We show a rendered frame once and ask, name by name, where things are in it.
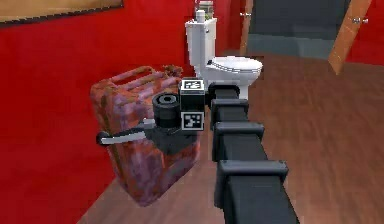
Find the rusty red jerry can tank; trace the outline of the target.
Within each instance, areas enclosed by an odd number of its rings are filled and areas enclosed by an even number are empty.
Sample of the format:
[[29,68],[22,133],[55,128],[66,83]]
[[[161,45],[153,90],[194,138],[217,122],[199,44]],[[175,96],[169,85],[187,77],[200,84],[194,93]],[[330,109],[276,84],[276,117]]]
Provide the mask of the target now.
[[[182,72],[174,65],[161,71],[141,66],[93,84],[90,99],[101,131],[116,134],[143,119],[153,119],[153,97],[178,95]],[[136,203],[148,206],[194,166],[200,154],[200,134],[191,146],[173,155],[160,151],[147,137],[104,147],[119,184]]]

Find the green potted plant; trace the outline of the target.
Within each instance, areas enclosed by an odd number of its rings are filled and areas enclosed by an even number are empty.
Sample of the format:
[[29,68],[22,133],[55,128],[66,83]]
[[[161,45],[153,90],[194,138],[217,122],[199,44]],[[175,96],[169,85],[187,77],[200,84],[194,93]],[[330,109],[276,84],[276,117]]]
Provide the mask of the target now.
[[199,0],[198,7],[200,10],[205,11],[205,18],[212,19],[214,15],[214,2],[213,0]]

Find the framed picture with dark frame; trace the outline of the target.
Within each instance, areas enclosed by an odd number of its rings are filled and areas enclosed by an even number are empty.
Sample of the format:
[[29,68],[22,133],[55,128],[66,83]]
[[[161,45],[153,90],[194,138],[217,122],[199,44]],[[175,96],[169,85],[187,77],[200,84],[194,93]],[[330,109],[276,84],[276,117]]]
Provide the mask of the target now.
[[0,0],[0,24],[122,6],[123,0]]

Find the white toilet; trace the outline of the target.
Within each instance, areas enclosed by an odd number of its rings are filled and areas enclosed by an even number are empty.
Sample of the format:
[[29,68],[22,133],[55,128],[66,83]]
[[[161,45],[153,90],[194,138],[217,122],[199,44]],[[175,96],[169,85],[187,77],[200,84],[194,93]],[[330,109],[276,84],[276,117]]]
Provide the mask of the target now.
[[189,64],[204,80],[205,89],[213,82],[235,84],[240,89],[239,97],[247,99],[249,86],[260,76],[263,64],[248,57],[217,56],[216,23],[216,18],[185,23]]

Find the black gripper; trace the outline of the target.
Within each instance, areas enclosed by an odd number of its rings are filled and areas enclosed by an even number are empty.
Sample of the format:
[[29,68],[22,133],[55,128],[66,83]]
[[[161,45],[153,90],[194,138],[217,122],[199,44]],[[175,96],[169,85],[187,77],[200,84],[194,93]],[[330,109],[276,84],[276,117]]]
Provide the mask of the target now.
[[173,155],[197,140],[196,131],[184,131],[181,128],[181,112],[179,96],[175,93],[161,93],[153,97],[153,119],[143,119],[137,126],[109,134],[101,131],[96,135],[96,143],[100,146],[151,140],[165,154]]

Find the brown wooden room door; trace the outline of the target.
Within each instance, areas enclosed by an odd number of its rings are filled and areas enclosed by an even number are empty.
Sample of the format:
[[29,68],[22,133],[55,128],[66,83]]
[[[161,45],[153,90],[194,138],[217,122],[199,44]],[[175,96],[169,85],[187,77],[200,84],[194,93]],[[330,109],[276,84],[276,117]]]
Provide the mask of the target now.
[[356,17],[365,18],[372,0],[351,0],[348,10],[328,56],[328,62],[336,75],[342,71],[348,53],[360,29],[360,24],[352,23]]
[[[253,10],[253,0],[241,0],[240,13],[251,13]],[[247,41],[248,33],[250,27],[251,17],[242,17],[242,30],[241,30],[241,40],[240,40],[240,50],[239,53],[241,56],[244,56],[247,51]]]

